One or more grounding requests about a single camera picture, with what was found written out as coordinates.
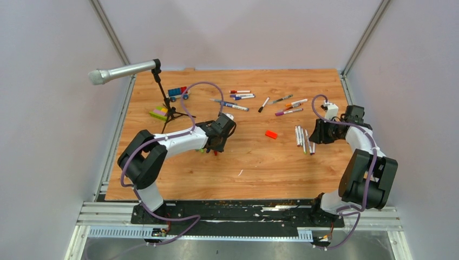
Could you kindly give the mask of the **dark blue cap marker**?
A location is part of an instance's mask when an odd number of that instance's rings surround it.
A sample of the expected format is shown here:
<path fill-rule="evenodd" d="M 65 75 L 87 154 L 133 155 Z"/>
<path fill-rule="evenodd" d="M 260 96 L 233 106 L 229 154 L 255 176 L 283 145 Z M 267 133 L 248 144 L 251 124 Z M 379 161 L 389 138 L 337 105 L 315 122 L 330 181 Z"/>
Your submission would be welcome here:
<path fill-rule="evenodd" d="M 312 149 L 312 145 L 311 145 L 311 142 L 309 140 L 309 133 L 308 133 L 308 131 L 306 129 L 304 130 L 304 132 L 305 132 L 305 142 L 307 143 L 309 154 L 310 155 L 314 155 L 314 152 L 313 152 L 313 149 Z"/>

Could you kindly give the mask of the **brown cap marker pen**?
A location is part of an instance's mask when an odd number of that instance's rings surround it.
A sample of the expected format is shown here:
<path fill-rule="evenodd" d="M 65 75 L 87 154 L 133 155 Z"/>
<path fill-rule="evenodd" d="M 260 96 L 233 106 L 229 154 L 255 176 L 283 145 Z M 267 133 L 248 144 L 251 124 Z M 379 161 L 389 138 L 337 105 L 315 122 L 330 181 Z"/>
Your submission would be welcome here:
<path fill-rule="evenodd" d="M 301 146 L 301 138 L 300 138 L 300 133 L 299 133 L 299 130 L 298 130 L 298 126 L 295 126 L 295 134 L 296 134 L 297 147 L 300 147 Z"/>

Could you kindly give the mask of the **light green cap marker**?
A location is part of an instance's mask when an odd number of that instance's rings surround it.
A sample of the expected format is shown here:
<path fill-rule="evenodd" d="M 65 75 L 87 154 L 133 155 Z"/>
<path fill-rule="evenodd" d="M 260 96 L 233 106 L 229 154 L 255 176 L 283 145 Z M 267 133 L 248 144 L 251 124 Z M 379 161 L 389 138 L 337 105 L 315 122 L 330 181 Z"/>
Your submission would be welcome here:
<path fill-rule="evenodd" d="M 301 142 L 302 142 L 302 146 L 303 146 L 303 152 L 304 152 L 304 154 L 307 154 L 305 132 L 304 132 L 303 128 L 300 129 L 300 133 L 301 133 L 301 139 L 302 139 Z"/>

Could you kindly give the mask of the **green cap marker pen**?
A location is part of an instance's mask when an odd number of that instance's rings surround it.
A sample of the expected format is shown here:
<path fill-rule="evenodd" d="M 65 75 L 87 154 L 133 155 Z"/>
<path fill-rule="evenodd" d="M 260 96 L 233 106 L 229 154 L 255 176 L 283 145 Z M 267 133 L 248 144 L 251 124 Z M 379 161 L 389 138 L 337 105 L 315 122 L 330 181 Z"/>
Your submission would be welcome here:
<path fill-rule="evenodd" d="M 303 134 L 302 134 L 302 128 L 300 126 L 297 126 L 297 132 L 298 132 L 298 139 L 299 139 L 299 144 L 303 146 L 304 141 L 303 141 Z"/>

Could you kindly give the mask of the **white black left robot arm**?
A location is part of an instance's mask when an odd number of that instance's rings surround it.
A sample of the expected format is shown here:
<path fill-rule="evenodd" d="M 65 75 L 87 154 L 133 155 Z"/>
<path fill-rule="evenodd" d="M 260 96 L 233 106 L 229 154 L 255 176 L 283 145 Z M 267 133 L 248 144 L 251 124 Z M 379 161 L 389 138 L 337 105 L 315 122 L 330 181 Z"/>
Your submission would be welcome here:
<path fill-rule="evenodd" d="M 200 122 L 182 131 L 156 135 L 146 129 L 138 132 L 119 156 L 117 165 L 131 181 L 151 223 L 161 223 L 166 216 L 156 183 L 165 160 L 191 150 L 221 153 L 236 126 L 232 114 L 220 113 L 216 120 Z"/>

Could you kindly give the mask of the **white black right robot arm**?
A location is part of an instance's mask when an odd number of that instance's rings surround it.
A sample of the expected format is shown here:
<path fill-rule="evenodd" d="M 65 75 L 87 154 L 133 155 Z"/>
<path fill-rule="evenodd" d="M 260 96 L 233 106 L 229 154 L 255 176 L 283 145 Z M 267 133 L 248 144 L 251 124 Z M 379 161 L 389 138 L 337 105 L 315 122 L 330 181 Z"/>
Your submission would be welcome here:
<path fill-rule="evenodd" d="M 310 222 L 324 226 L 335 222 L 341 213 L 352 210 L 382 209 L 385 207 L 398 169 L 398 162 L 387 157 L 376 145 L 372 127 L 364 122 L 364 108 L 347 106 L 338 116 L 334 103 L 324 102 L 325 117 L 316 120 L 309 141 L 331 144 L 345 140 L 352 157 L 341 177 L 338 189 L 319 194 L 309 211 Z"/>

